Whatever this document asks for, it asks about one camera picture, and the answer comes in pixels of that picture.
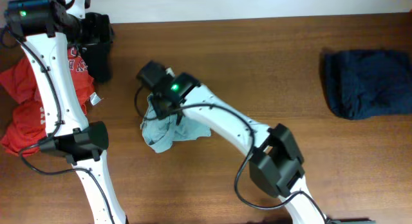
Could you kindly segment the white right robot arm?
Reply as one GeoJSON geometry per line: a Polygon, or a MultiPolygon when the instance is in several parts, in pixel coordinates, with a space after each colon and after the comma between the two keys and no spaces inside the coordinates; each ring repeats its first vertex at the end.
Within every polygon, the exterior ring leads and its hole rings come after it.
{"type": "Polygon", "coordinates": [[[143,76],[142,84],[153,94],[151,103],[156,119],[176,115],[197,121],[244,154],[235,175],[234,192],[245,205],[259,210],[285,208],[293,223],[329,222],[308,190],[304,158],[289,128],[283,124],[270,127],[249,118],[187,73],[154,73],[143,76]],[[241,195],[239,180],[246,168],[253,183],[265,194],[279,199],[279,204],[258,205],[241,195]]]}

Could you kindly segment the light grey-blue t-shirt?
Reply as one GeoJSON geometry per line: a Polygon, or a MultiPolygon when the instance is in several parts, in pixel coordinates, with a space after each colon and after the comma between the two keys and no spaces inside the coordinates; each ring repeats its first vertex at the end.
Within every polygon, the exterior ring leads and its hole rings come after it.
{"type": "Polygon", "coordinates": [[[150,101],[152,97],[149,95],[147,98],[149,106],[140,124],[140,129],[145,143],[154,152],[162,153],[170,149],[174,142],[211,136],[211,129],[208,126],[186,117],[182,117],[179,124],[177,124],[177,115],[171,115],[163,120],[149,120],[150,117],[155,116],[154,107],[150,101]]]}

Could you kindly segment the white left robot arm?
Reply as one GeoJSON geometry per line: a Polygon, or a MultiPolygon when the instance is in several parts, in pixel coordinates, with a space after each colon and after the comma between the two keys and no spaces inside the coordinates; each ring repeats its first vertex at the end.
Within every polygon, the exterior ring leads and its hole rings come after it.
{"type": "Polygon", "coordinates": [[[77,173],[95,223],[127,223],[108,170],[108,132],[89,123],[78,101],[68,47],[111,44],[107,15],[87,13],[91,0],[14,0],[5,10],[6,30],[24,50],[35,75],[45,114],[41,152],[60,156],[77,173]]]}

